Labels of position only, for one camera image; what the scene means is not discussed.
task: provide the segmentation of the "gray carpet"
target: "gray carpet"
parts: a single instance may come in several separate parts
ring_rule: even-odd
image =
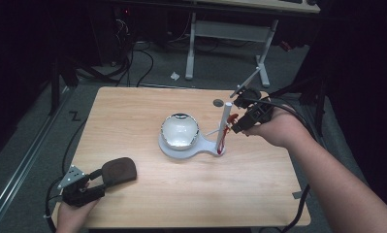
[[[178,86],[187,88],[204,89],[234,89],[242,83],[255,69],[253,53],[260,45],[250,44],[239,48],[228,45],[209,45],[198,47],[196,53],[195,74],[192,81],[183,78],[185,71],[187,48],[183,43],[172,44],[171,47],[158,48],[155,45],[140,43],[137,49],[147,48],[154,61],[152,70],[143,79],[141,86]],[[255,79],[252,86],[272,92],[283,88],[293,82],[293,79],[302,63],[308,47],[284,51],[278,47],[271,47],[266,59],[266,67],[271,80],[271,87],[265,89],[260,80]],[[150,58],[143,52],[135,51],[134,60],[130,69],[130,84],[134,86],[139,78],[149,69]],[[97,67],[101,72],[108,73],[113,67]],[[174,81],[170,78],[173,72],[180,74],[180,78]],[[126,77],[120,86],[126,86]],[[0,216],[0,232],[50,232],[45,214],[45,196],[48,186],[62,174],[62,157],[68,147],[69,141],[75,134],[82,121],[88,116],[97,90],[101,86],[112,85],[95,80],[81,79],[76,89],[66,91],[65,104],[59,111],[57,118],[49,129],[49,133],[42,141],[32,159],[32,166],[27,168],[26,176],[19,181],[15,196],[10,198],[9,206],[4,208]],[[289,98],[298,104],[294,96]],[[306,109],[314,107],[298,107],[306,117]],[[0,196],[11,180],[18,165],[29,152],[35,137],[40,133],[42,126],[48,120],[50,110],[50,88],[46,88],[36,103],[19,122],[17,131],[0,153]],[[344,141],[339,125],[334,116],[329,101],[325,105],[326,114],[323,120],[324,137],[322,141],[327,149],[339,159],[347,168],[363,179],[363,175],[351,152]],[[76,145],[81,136],[81,131],[67,153],[67,164],[70,164]],[[306,185],[306,179],[298,166],[294,163],[295,170],[301,187]],[[306,200],[311,215],[311,224],[306,227],[295,227],[290,232],[331,232],[326,219],[311,193]],[[266,229],[263,232],[274,232]]]

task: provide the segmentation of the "forearm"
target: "forearm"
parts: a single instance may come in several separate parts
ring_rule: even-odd
[[[65,229],[56,229],[56,233],[77,233],[79,231],[65,230]]]
[[[387,206],[312,139],[288,147],[335,232],[387,232]]]

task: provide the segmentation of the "finger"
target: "finger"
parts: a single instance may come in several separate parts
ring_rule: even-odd
[[[93,208],[97,205],[97,203],[99,203],[99,200],[100,198],[92,202],[89,202],[84,206],[80,207],[79,210],[84,213],[90,213],[90,211],[93,210]]]
[[[252,126],[249,129],[244,130],[242,133],[245,134],[246,136],[250,135],[260,135],[260,131],[262,130],[262,124],[257,124]]]

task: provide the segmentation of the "wooden table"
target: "wooden table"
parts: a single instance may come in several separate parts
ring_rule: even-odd
[[[213,100],[233,102],[232,92],[102,87],[73,164],[90,173],[110,160],[130,157],[138,178],[108,189],[86,227],[287,225],[299,205],[293,193],[301,191],[287,150],[233,131],[220,157],[203,153],[178,160],[158,146],[161,124],[172,114],[192,115],[203,134],[216,129],[223,108],[213,106]],[[244,110],[233,107],[232,113],[242,116]],[[309,223],[305,207],[299,225]]]

